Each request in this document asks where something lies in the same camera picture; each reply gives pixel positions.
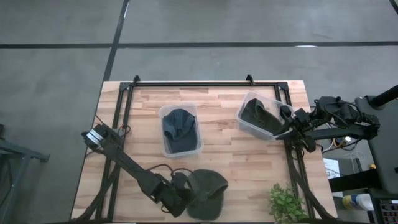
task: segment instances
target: wooden tabletop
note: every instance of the wooden tabletop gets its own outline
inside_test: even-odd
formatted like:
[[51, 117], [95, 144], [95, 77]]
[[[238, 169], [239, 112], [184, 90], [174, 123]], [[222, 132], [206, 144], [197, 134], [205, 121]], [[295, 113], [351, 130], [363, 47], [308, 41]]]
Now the wooden tabletop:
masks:
[[[304, 82], [287, 81], [293, 107], [309, 111]], [[120, 82], [104, 82], [97, 115], [112, 125]], [[284, 143], [261, 141], [237, 127], [236, 112], [248, 91], [275, 99], [273, 87], [145, 87], [135, 88], [129, 117], [131, 132], [124, 151], [143, 168], [168, 164], [173, 169], [210, 169], [224, 176], [229, 186], [224, 193], [224, 207], [216, 222], [273, 222], [269, 215], [269, 190], [275, 183], [290, 184]], [[162, 154], [159, 108], [164, 105], [194, 102], [204, 138], [203, 152], [183, 159], [168, 159]], [[124, 108], [120, 121], [122, 123]], [[105, 157], [90, 154], [83, 171], [72, 212], [78, 217], [100, 189]], [[312, 192], [326, 210], [336, 217], [335, 205], [326, 177], [320, 150], [305, 153], [305, 167]], [[165, 168], [154, 172], [170, 178]], [[122, 170], [114, 222], [194, 222], [186, 212], [174, 218], [160, 211], [140, 190], [137, 182]]]

